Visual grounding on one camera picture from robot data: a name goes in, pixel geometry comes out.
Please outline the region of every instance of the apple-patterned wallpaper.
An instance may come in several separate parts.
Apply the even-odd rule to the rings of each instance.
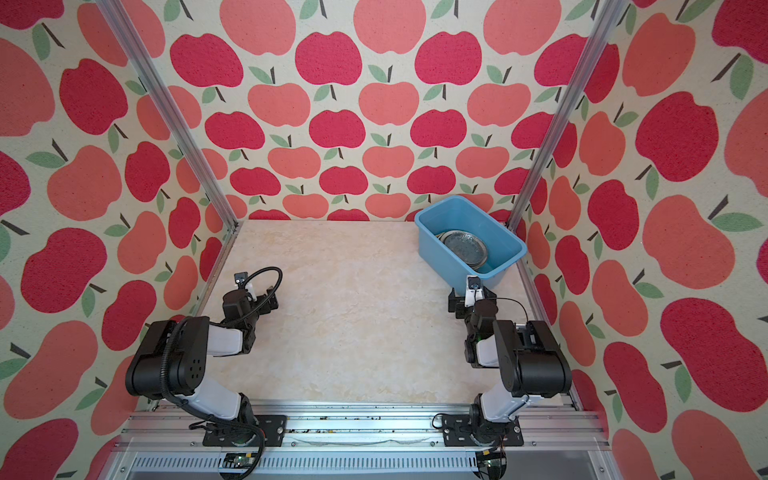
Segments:
[[[518,225],[627,480],[768,478],[766,25],[760,0],[635,0]]]
[[[238,217],[506,220],[598,13],[580,0],[155,0],[138,25]],[[602,99],[618,56],[601,62]],[[150,136],[157,113],[140,120]],[[559,151],[568,162],[575,129]]]
[[[144,324],[190,312],[224,232],[95,3],[0,2],[0,91],[0,479],[94,480]]]

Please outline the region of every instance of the blue container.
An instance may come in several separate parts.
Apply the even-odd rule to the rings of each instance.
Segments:
[[[418,212],[415,223],[419,226],[419,255],[461,295],[467,275],[479,276],[492,288],[504,271],[528,252],[514,233],[459,195]],[[488,262],[478,271],[470,268],[435,236],[448,230],[464,230],[482,240],[488,248]]]

